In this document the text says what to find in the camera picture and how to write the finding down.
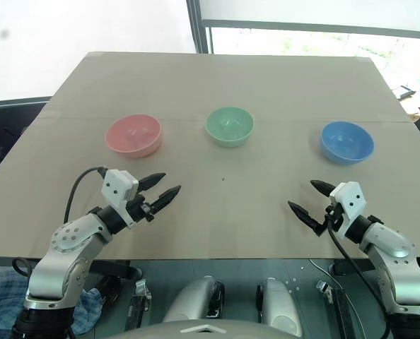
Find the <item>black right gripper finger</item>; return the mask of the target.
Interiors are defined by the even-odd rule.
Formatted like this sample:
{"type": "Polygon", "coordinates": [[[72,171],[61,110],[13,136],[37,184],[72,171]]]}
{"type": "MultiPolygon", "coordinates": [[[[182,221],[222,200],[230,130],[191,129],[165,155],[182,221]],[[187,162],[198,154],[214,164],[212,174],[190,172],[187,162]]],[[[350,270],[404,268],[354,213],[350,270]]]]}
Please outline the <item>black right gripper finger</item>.
{"type": "Polygon", "coordinates": [[[330,194],[334,191],[334,185],[322,180],[312,179],[310,183],[317,191],[326,197],[329,197],[330,194]]]}
{"type": "Polygon", "coordinates": [[[288,201],[288,206],[291,208],[295,216],[306,226],[308,226],[316,235],[321,235],[325,231],[325,226],[320,224],[317,220],[309,215],[309,212],[300,205],[288,201]]]}

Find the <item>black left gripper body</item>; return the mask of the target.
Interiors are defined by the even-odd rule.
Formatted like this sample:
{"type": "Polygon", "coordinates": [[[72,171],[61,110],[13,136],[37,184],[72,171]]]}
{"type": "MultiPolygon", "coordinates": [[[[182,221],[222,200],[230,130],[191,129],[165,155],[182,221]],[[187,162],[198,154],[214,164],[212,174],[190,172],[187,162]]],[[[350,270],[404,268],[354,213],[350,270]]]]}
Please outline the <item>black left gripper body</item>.
{"type": "Polygon", "coordinates": [[[154,219],[153,206],[148,203],[141,194],[135,195],[135,197],[127,203],[127,212],[135,223],[142,220],[151,222],[154,219]]]}

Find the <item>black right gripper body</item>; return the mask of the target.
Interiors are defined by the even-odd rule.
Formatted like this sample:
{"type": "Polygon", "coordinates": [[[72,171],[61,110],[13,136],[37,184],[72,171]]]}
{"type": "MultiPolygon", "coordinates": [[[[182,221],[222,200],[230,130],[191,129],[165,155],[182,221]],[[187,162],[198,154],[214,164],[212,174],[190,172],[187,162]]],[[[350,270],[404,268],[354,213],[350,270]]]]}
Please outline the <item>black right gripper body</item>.
{"type": "Polygon", "coordinates": [[[325,209],[325,221],[323,225],[327,229],[331,229],[333,232],[337,232],[343,223],[343,207],[340,203],[335,205],[329,205],[325,209]]]}

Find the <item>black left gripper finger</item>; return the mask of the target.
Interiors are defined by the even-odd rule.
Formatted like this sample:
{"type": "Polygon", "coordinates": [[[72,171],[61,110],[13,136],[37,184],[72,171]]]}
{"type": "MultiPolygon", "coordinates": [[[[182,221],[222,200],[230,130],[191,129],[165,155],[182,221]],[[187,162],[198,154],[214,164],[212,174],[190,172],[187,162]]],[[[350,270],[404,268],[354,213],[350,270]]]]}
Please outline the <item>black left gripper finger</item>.
{"type": "Polygon", "coordinates": [[[155,215],[160,210],[164,209],[178,195],[180,189],[181,186],[177,185],[163,192],[158,199],[150,205],[150,214],[155,215]]]}
{"type": "Polygon", "coordinates": [[[137,192],[140,193],[142,191],[148,191],[152,187],[154,187],[164,176],[166,173],[159,172],[150,174],[147,177],[144,177],[139,180],[137,192]]]}

